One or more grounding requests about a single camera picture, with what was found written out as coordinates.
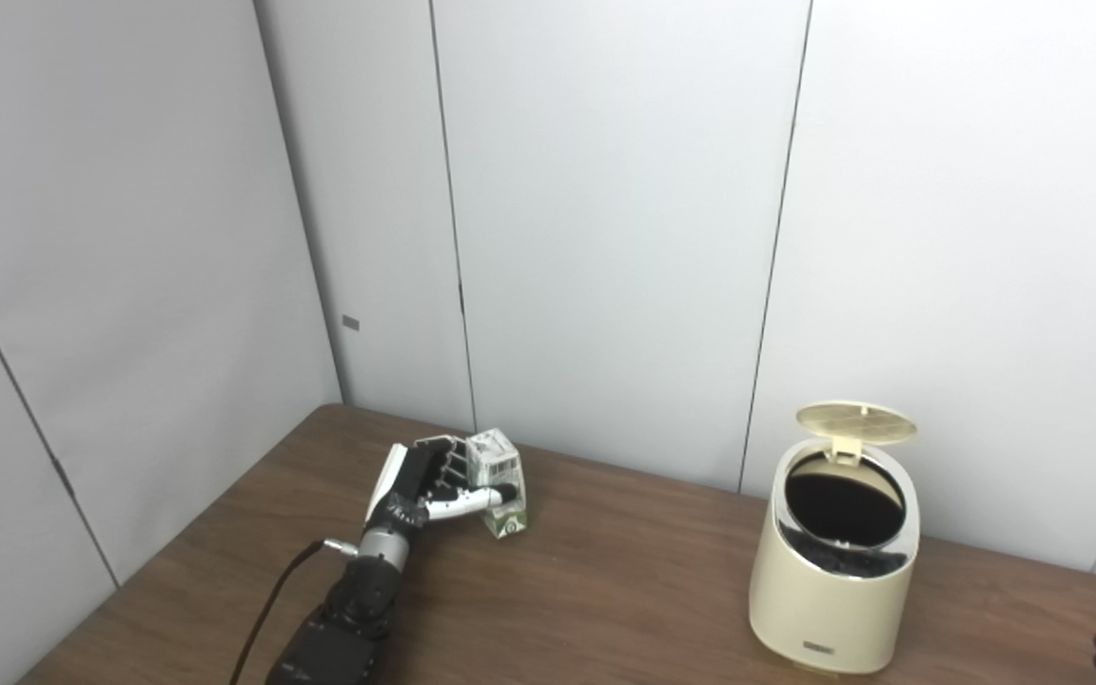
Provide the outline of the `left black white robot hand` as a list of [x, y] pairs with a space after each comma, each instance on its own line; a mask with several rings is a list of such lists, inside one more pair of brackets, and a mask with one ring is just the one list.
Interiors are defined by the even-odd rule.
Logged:
[[395, 443], [374, 487], [362, 529], [412, 535], [430, 521], [461, 518], [521, 503], [513, 482], [475, 484], [468, 441], [439, 435], [412, 446]]

